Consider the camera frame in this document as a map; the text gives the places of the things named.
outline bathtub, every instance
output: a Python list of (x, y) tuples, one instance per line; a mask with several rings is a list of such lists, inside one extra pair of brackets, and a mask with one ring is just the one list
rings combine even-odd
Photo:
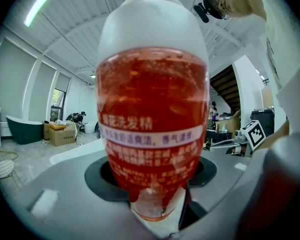
[(38, 142), (43, 137), (43, 123), (28, 121), (10, 115), (6, 116), (13, 139), (18, 144)]

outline window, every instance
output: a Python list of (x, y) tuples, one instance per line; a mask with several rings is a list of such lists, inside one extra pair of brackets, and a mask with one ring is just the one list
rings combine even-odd
[(62, 120), (64, 116), (64, 104), (66, 93), (64, 91), (54, 89), (50, 111), (50, 121), (54, 122), (57, 119)]

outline staircase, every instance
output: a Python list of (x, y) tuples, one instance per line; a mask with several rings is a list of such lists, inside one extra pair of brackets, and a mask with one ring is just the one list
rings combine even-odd
[(240, 96), (232, 65), (210, 79), (210, 85), (235, 113), (240, 110)]

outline red liquid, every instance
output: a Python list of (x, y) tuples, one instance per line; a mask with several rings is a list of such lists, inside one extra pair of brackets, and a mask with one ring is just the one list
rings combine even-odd
[[(106, 136), (105, 146), (116, 181), (129, 192), (131, 207), (142, 218), (165, 218), (177, 205), (178, 188), (185, 188), (200, 159), (209, 113), (206, 64), (183, 51), (137, 48), (103, 61), (95, 81), (99, 122), (113, 129), (107, 131), (112, 139)], [(187, 144), (183, 141), (194, 132), (172, 134), (169, 140), (164, 136), (163, 143), (173, 147), (153, 143), (140, 148), (116, 141), (117, 130), (151, 134), (201, 126), (200, 134)], [(137, 138), (131, 141), (138, 143)]]

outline floor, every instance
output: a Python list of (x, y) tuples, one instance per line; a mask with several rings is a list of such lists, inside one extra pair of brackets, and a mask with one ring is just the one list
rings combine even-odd
[[(14, 170), (9, 177), (0, 179), (0, 189), (4, 196), (13, 197), (24, 185), (28, 184), (52, 164), (50, 157), (90, 143), (97, 139), (96, 133), (80, 132), (76, 142), (62, 146), (54, 146), (49, 140), (38, 141), (26, 145), (17, 144), (13, 139), (3, 139), (0, 151), (17, 153), (13, 160)], [(0, 157), (9, 157), (10, 153), (0, 152)]]

